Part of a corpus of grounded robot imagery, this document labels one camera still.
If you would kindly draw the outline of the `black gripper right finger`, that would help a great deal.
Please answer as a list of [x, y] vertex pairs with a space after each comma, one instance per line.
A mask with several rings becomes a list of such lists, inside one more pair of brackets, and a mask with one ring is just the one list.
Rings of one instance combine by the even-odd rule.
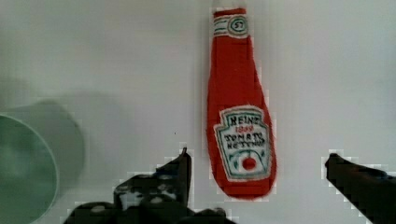
[[386, 172], [331, 153], [326, 178], [373, 224], [395, 224], [396, 182]]

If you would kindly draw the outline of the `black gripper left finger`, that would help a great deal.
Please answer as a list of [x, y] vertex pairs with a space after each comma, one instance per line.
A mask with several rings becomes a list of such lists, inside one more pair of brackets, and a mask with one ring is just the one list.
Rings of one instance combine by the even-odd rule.
[[115, 187], [114, 204], [122, 211], [139, 206], [144, 200], [162, 196], [166, 201], [187, 205], [191, 188], [191, 156], [187, 148], [175, 158], [158, 167], [153, 174], [134, 175]]

